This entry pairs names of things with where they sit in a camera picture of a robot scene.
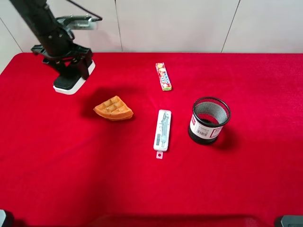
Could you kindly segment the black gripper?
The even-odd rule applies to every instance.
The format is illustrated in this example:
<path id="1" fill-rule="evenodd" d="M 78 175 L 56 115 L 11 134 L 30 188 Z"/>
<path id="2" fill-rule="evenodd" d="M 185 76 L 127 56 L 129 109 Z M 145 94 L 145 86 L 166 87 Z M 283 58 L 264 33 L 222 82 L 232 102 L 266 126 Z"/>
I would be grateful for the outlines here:
<path id="1" fill-rule="evenodd" d="M 65 65 L 65 61 L 78 59 L 77 69 L 83 79 L 89 78 L 89 66 L 92 64 L 92 51 L 75 44 L 71 31 L 67 31 L 63 26 L 55 23 L 53 27 L 46 26 L 38 29 L 31 28 L 34 36 L 40 42 L 34 45 L 31 51 L 35 55 L 42 55 L 42 63 L 53 68 L 64 78 L 76 78 L 78 73 L 75 69 Z"/>

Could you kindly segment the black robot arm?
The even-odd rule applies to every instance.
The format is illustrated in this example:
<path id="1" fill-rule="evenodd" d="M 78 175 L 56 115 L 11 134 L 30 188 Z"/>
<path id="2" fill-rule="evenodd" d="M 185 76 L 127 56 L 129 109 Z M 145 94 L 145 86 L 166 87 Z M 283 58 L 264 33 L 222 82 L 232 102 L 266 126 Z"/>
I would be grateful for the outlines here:
<path id="1" fill-rule="evenodd" d="M 12 0 L 11 4 L 40 42 L 31 51 L 42 55 L 43 63 L 60 74 L 76 74 L 88 79 L 92 51 L 73 42 L 71 27 L 78 21 L 88 22 L 90 16 L 54 17 L 45 0 Z"/>

